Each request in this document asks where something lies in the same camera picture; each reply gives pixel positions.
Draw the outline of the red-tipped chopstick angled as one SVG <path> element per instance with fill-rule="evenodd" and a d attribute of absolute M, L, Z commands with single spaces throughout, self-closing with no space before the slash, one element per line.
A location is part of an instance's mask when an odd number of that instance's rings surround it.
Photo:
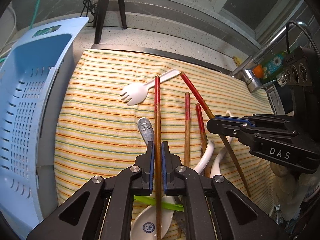
<path fill-rule="evenodd" d="M 199 91 L 196 89 L 196 87 L 192 84 L 192 82 L 189 80 L 189 78 L 187 77 L 187 75 L 184 73 L 184 72 L 180 72 L 180 76 L 181 78 L 183 79 L 183 81 L 185 82 L 185 84 L 189 87 L 189 89 L 191 90 L 191 92 L 193 93 L 193 95 L 195 96 L 195 98 L 197 99 L 197 101 L 199 102 L 199 104 L 201 105 L 201 107 L 203 108 L 203 110 L 205 111 L 206 115 L 208 116 L 208 118 L 211 120 L 211 119 L 214 119 L 215 118 L 215 115 L 212 113 L 212 111 L 210 110 L 209 106 L 207 105 L 207 103 L 205 102 L 205 100 L 203 99 L 203 97 L 201 96 L 201 94 L 199 93 Z M 227 138 L 225 135 L 222 135 L 220 134 L 219 135 L 225 148 L 227 149 L 239 175 L 240 175 L 240 178 L 242 179 L 242 182 L 245 186 L 245 189 L 248 193 L 248 196 L 251 197 L 251 193 L 250 193 L 250 190 L 249 190 L 249 187 L 248 187 L 248 184 L 247 184 L 247 181 L 246 181 L 246 178 L 244 176 L 244 173 L 241 169 L 241 166 L 236 158 L 236 155 L 234 153 L 234 151 L 232 150 L 232 147 L 230 145 L 230 143 L 228 142 Z"/>

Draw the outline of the red-tipped wooden chopstick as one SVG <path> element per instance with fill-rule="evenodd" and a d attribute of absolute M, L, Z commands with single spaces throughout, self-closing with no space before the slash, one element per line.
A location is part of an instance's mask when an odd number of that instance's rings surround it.
<path fill-rule="evenodd" d="M 156 237 L 162 239 L 162 156 L 161 156 L 161 96 L 160 77 L 155 77 L 155 184 Z"/>

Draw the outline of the red-tipped chopstick short visible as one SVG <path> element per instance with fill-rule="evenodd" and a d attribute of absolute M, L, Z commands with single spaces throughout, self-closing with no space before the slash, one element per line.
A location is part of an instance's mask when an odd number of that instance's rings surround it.
<path fill-rule="evenodd" d="M 204 130 L 204 121 L 203 121 L 203 116 L 202 116 L 202 111 L 201 111 L 201 106 L 199 103 L 196 104 L 196 115 L 197 115 L 197 120 L 198 120 L 198 124 L 199 124 L 199 129 L 200 129 L 200 139 L 201 139 L 201 157 L 203 156 L 206 147 L 207 147 L 207 143 L 208 143 L 208 139 L 206 136 L 206 132 Z M 204 176 L 210 178 L 210 171 L 211 168 L 209 166 L 209 163 L 207 164 L 206 168 L 204 169 Z"/>

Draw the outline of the beige cloth glove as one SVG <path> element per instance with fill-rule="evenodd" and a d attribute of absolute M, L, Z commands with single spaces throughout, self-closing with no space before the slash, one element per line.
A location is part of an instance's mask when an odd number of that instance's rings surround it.
<path fill-rule="evenodd" d="M 319 191 L 319 170 L 313 174 L 299 173 L 270 163 L 274 173 L 273 201 L 280 206 L 285 221 L 296 219 L 302 202 L 307 202 Z"/>

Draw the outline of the white ceramic soup spoon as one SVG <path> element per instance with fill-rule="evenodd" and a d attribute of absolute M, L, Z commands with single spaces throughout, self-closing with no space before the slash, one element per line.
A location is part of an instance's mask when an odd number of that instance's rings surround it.
<path fill-rule="evenodd" d="M 171 196 L 163 196 L 163 200 L 175 203 L 174 197 Z M 172 210 L 162 210 L 162 237 L 169 230 L 173 215 Z M 157 239 L 156 232 L 156 207 L 149 205 L 133 221 L 130 239 Z"/>

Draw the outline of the green plastic utensil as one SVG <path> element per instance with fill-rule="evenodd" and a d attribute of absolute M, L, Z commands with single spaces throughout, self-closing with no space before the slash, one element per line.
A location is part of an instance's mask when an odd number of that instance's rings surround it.
<path fill-rule="evenodd" d="M 156 205 L 156 200 L 155 198 L 152 197 L 147 197 L 147 196 L 134 196 L 134 200 L 155 206 Z M 163 200 L 162 201 L 162 208 L 166 210 L 172 210 L 172 211 L 184 211 L 184 207 L 182 204 L 175 204 L 175 203 L 170 203 L 169 201 Z"/>

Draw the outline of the red-tipped chopstick middle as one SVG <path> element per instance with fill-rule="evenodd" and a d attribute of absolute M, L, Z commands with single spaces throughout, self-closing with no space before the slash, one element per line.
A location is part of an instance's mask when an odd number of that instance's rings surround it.
<path fill-rule="evenodd" d="M 184 165 L 190 165 L 190 94 L 185 93 Z"/>

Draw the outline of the green dish soap bottle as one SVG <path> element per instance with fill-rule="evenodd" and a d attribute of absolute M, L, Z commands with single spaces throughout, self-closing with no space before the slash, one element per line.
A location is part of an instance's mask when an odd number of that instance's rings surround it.
<path fill-rule="evenodd" d="M 270 61 L 262 65 L 264 72 L 263 77 L 260 79 L 262 85 L 266 85 L 267 83 L 275 80 L 277 75 L 283 71 L 283 60 L 286 55 L 287 53 L 282 51 L 281 53 L 274 55 Z"/>

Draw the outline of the metal spoon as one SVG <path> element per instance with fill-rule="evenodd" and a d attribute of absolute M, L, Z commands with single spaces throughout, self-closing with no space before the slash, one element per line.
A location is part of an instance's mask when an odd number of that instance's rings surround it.
<path fill-rule="evenodd" d="M 138 129 L 146 144 L 148 144 L 150 141 L 154 142 L 155 133 L 148 118 L 142 117 L 138 120 Z"/>

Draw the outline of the white plastic spork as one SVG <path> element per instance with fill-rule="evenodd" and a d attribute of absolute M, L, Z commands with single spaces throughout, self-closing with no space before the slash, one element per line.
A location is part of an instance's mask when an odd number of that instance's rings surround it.
<path fill-rule="evenodd" d="M 171 69 L 159 77 L 159 83 L 164 83 L 165 81 L 168 81 L 179 74 L 180 72 L 177 69 Z M 144 83 L 131 83 L 122 89 L 120 93 L 120 99 L 123 103 L 126 103 L 129 106 L 138 105 L 146 99 L 149 89 L 153 88 L 154 86 L 154 79 Z"/>

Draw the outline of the striped yellow dish towel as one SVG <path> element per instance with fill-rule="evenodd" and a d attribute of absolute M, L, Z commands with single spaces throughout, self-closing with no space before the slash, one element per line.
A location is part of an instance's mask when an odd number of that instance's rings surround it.
<path fill-rule="evenodd" d="M 146 153 L 137 123 L 146 117 L 154 127 L 154 89 L 134 106 L 123 103 L 120 93 L 128 84 L 149 82 L 171 69 L 186 74 L 214 115 L 273 114 L 265 91 L 251 94 L 242 81 L 226 74 L 159 56 L 87 49 L 71 77 L 57 122 L 54 172 L 59 205 L 93 176 L 116 176 Z M 161 136 L 170 153 L 184 163 L 185 93 L 190 93 L 190 167 L 195 167 L 201 158 L 197 100 L 180 76 L 161 84 Z M 269 161 L 251 155 L 236 138 L 231 146 L 251 201 L 269 214 L 274 206 Z"/>

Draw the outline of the light blue plastic basket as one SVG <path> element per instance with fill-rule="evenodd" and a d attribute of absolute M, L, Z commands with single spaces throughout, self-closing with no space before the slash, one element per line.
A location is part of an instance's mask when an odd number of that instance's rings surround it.
<path fill-rule="evenodd" d="M 31 29 L 1 65 L 1 214 L 20 239 L 57 207 L 55 132 L 76 66 L 73 42 L 87 22 Z"/>

